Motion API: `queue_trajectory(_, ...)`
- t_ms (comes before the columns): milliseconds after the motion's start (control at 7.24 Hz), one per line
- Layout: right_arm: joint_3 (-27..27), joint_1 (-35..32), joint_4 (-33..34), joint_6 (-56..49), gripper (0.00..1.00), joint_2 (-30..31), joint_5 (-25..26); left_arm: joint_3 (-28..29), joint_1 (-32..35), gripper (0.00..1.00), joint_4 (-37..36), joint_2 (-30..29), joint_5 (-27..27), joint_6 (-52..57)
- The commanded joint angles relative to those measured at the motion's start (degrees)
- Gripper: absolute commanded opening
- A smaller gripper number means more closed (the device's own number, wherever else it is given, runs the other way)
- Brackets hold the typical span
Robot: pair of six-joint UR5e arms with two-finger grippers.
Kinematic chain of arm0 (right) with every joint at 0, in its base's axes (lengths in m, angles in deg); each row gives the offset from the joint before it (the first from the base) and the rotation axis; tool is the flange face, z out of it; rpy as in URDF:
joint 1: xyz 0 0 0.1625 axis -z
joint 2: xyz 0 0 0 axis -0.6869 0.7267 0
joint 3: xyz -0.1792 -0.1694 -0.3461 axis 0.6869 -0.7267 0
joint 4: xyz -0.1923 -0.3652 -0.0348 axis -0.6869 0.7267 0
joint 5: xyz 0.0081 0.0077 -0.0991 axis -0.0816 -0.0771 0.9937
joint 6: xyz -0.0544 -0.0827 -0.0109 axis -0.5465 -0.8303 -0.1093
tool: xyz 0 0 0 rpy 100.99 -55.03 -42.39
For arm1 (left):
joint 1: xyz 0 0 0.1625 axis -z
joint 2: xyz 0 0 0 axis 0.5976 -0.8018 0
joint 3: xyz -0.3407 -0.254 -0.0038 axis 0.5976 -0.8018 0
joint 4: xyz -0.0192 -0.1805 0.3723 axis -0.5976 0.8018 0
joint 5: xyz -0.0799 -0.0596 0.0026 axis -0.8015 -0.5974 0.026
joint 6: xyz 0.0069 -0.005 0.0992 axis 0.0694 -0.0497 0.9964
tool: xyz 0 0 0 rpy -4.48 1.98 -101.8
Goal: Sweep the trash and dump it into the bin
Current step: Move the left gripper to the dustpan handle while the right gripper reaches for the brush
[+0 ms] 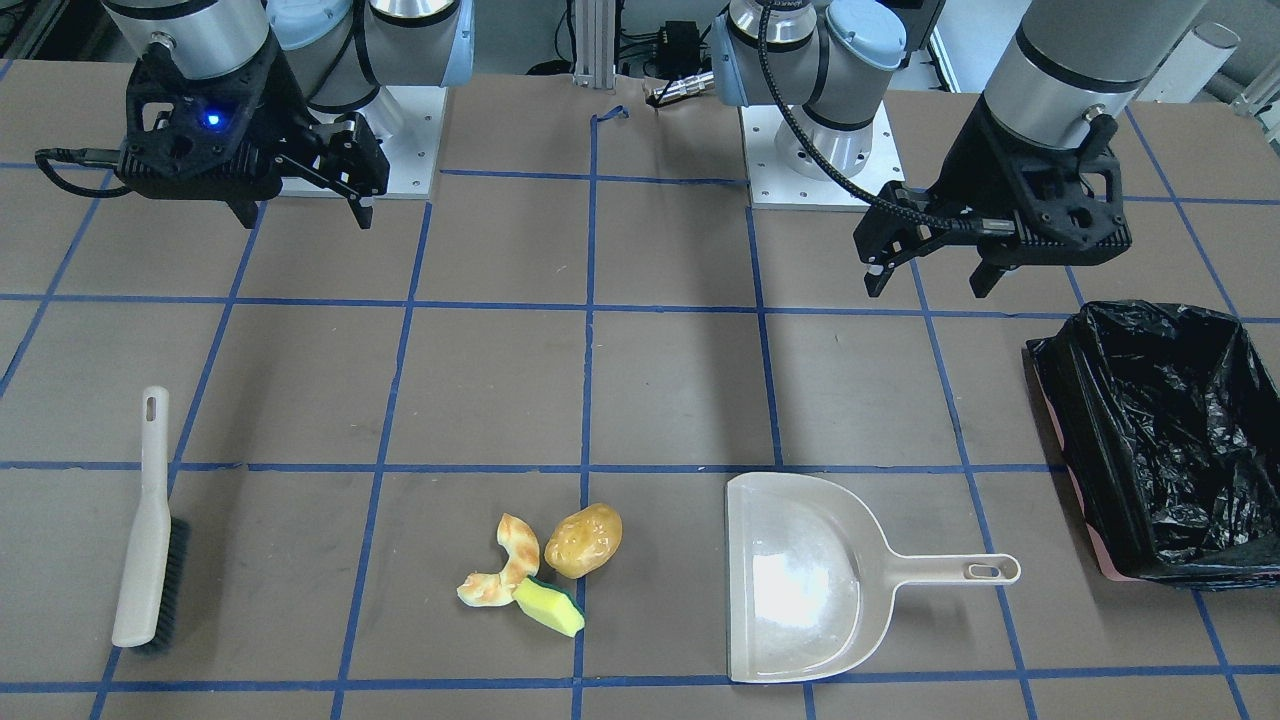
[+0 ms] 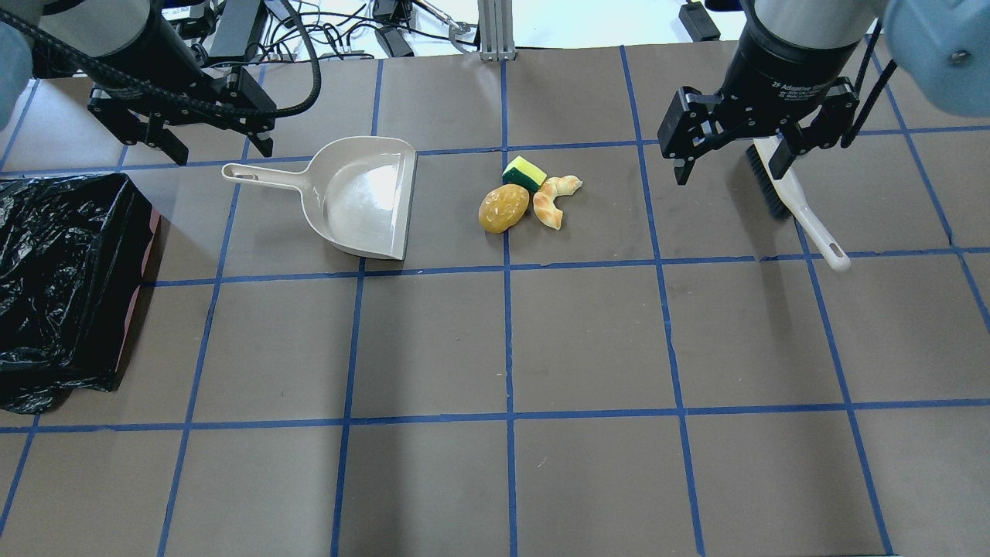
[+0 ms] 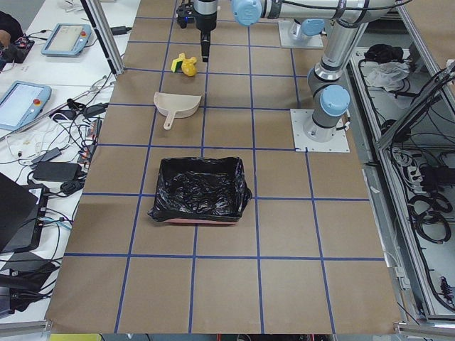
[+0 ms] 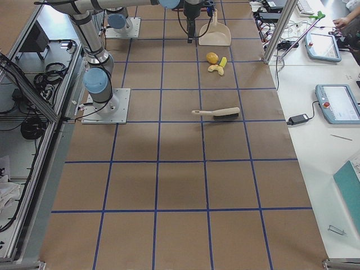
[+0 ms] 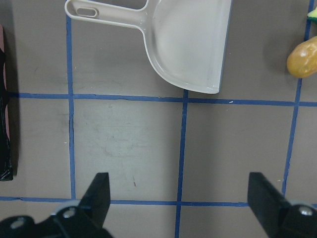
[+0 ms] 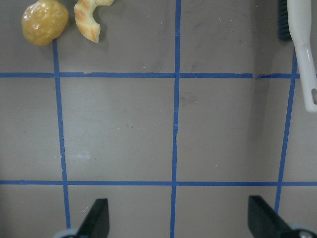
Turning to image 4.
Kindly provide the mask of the person hand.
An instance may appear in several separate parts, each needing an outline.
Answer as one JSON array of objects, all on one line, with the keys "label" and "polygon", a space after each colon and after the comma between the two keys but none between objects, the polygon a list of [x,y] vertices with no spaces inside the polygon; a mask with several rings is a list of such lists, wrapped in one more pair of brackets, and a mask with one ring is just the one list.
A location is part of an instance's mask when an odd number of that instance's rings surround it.
[{"label": "person hand", "polygon": [[341,17],[332,21],[337,29],[342,29],[346,27],[350,20],[347,17]]}]

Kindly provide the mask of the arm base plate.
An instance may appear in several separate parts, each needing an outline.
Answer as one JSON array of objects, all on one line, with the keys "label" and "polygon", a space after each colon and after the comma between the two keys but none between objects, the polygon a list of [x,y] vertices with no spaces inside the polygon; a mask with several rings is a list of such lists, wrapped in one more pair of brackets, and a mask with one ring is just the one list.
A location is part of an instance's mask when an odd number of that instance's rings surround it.
[{"label": "arm base plate", "polygon": [[112,99],[105,106],[94,103],[90,94],[88,94],[87,102],[92,103],[86,106],[83,111],[82,124],[125,124],[127,122],[127,113],[129,100],[131,96],[130,88],[113,88]]},{"label": "arm base plate", "polygon": [[109,25],[106,27],[105,35],[109,39],[133,39],[138,38],[140,32],[141,18],[129,17],[132,27],[129,31],[117,31]]}]

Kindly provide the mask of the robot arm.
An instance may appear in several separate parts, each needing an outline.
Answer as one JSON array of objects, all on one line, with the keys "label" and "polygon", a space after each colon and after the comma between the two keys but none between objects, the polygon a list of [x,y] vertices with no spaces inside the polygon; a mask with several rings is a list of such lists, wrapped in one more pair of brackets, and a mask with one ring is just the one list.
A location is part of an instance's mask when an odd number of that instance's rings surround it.
[{"label": "robot arm", "polygon": [[105,11],[107,14],[107,23],[111,28],[120,32],[131,29],[132,22],[126,7],[107,8]]},{"label": "robot arm", "polygon": [[35,5],[50,6],[56,11],[68,15],[73,28],[84,48],[85,59],[89,64],[89,71],[83,77],[84,85],[97,107],[96,113],[111,110],[114,103],[114,92],[111,75],[114,61],[101,43],[94,23],[92,11],[109,11],[109,21],[113,21],[113,28],[125,27],[127,18],[125,9],[132,6],[161,5],[167,9],[174,9],[180,1],[43,1],[34,2]]}]

